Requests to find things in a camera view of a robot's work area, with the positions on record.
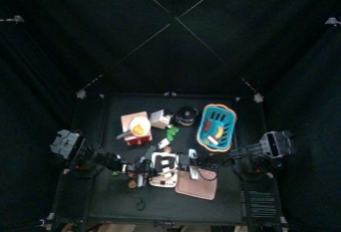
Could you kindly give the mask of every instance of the black fabric wall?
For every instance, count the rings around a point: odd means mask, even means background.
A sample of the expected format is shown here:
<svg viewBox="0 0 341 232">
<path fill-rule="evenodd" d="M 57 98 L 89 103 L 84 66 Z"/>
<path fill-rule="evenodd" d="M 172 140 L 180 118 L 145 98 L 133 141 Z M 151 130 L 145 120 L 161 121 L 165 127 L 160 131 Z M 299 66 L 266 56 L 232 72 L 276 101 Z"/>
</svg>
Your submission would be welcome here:
<svg viewBox="0 0 341 232">
<path fill-rule="evenodd" d="M 280 176 L 287 217 L 301 231 L 337 230 L 341 29 L 323 22 L 341 15 L 339 4 L 1 0 L 0 19 L 25 20 L 0 22 L 1 223 L 48 214 L 48 145 L 68 127 L 75 92 L 100 76 L 87 91 L 243 96 L 252 94 L 247 81 L 264 95 L 268 128 L 298 137 Z"/>
<path fill-rule="evenodd" d="M 341 28 L 330 28 L 268 92 L 268 128 L 290 128 L 298 151 L 279 177 L 298 231 L 341 228 Z"/>
</svg>

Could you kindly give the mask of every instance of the light blue basket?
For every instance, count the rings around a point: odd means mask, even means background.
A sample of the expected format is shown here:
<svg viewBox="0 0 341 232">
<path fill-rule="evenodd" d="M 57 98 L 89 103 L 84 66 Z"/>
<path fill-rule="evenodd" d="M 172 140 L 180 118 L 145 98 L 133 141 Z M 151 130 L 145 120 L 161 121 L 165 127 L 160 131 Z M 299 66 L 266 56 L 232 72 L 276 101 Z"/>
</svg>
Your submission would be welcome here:
<svg viewBox="0 0 341 232">
<path fill-rule="evenodd" d="M 228 151 L 235 121 L 235 112 L 227 106 L 210 104 L 204 107 L 196 131 L 196 141 L 208 151 Z"/>
</svg>

